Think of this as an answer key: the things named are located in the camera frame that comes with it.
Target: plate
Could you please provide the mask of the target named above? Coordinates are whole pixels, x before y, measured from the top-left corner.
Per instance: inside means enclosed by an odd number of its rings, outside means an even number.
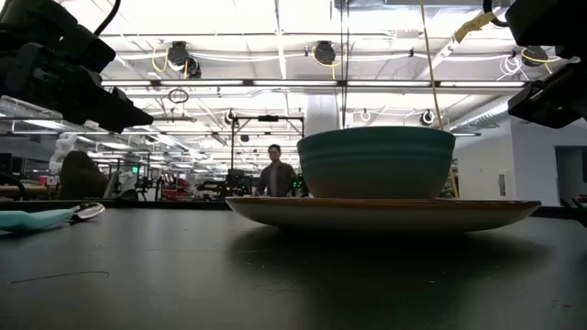
[[[511,225],[540,202],[356,200],[228,197],[228,205],[265,225],[360,231],[463,233]]]

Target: dark jacket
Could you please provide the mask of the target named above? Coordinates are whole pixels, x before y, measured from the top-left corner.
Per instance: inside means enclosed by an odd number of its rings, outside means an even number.
[[[263,171],[260,173],[259,183],[257,184],[257,193],[263,194],[265,188],[267,188],[267,194],[269,196],[272,195],[271,192],[271,166],[264,168]],[[287,193],[292,189],[292,184],[295,181],[295,171],[294,168],[289,165],[280,162],[277,167],[277,193],[276,197],[285,197]]]

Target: white wall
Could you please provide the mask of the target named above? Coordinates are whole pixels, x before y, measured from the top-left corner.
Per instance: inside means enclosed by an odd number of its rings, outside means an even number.
[[[579,120],[551,129],[517,118],[511,121],[517,198],[559,206],[555,146],[587,146],[587,124]]]
[[[583,182],[582,150],[580,147],[556,147],[559,197],[564,200],[587,193]]]
[[[515,199],[514,157],[509,120],[483,129],[481,137],[459,137],[454,158],[459,162],[460,198]],[[499,175],[505,175],[506,196],[500,196]]]

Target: ceiling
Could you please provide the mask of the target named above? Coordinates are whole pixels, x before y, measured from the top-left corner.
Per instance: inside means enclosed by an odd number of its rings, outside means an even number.
[[[93,30],[110,11],[114,0],[58,2],[80,24]],[[524,81],[547,75],[544,66],[529,68],[519,65],[519,56],[516,59],[507,58],[512,50],[520,50],[507,28],[489,25],[471,32],[460,44],[452,41],[456,29],[481,13],[481,2],[426,1],[426,27],[435,78],[438,81]],[[101,36],[117,53],[116,60],[108,65],[102,75],[107,81],[181,79],[181,72],[173,71],[169,66],[164,71],[158,71],[153,62],[159,68],[163,67],[165,50],[172,41],[182,40],[188,42],[189,51],[197,58],[203,79],[430,79],[420,8],[410,5],[416,2],[351,1],[348,15],[346,10],[341,15],[337,3],[339,1],[331,0],[123,0],[114,21]],[[495,11],[503,18],[502,8]],[[311,49],[319,40],[332,43],[337,53],[336,62],[346,52],[349,53],[349,60],[335,70],[319,65],[311,54]],[[556,70],[562,62],[553,63],[553,69]],[[201,160],[198,165],[210,169],[222,167],[222,162],[230,159],[230,137],[206,137],[204,133],[228,131],[224,115],[230,109],[238,116],[304,116],[309,94],[332,94],[337,97],[338,105],[343,103],[340,89],[335,88],[327,91],[186,88],[195,96],[181,105],[161,97],[165,90],[160,90],[163,92],[158,95],[146,93],[152,92],[148,88],[124,90],[137,107],[155,117],[191,118],[192,121],[156,121],[149,129],[201,133],[200,136],[174,138],[189,149],[211,156],[208,163]],[[438,95],[437,100],[445,118],[458,120],[501,95],[499,92],[444,92]],[[433,108],[434,97],[430,91],[411,93],[409,90],[390,93],[381,90],[370,92],[369,89],[360,93],[349,90],[346,105],[347,112],[352,114],[349,121],[355,127],[418,126],[419,116]],[[24,129],[39,129],[26,123],[23,125]],[[251,121],[246,129],[243,128],[243,132],[246,131],[283,133],[282,136],[258,137],[251,134],[249,142],[237,139],[235,145],[243,154],[238,155],[235,167],[248,170],[258,169],[267,162],[263,149],[266,146],[279,143],[294,147],[300,138],[292,124],[284,121]],[[146,145],[143,137],[118,137],[120,141],[130,143],[133,148],[155,148]],[[297,166],[293,148],[291,152],[291,159],[287,155],[285,160]]]

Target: teal bowl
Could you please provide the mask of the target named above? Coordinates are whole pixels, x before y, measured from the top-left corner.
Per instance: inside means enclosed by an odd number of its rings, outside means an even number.
[[[297,143],[314,197],[353,199],[437,198],[454,147],[450,133],[410,126],[340,129]]]

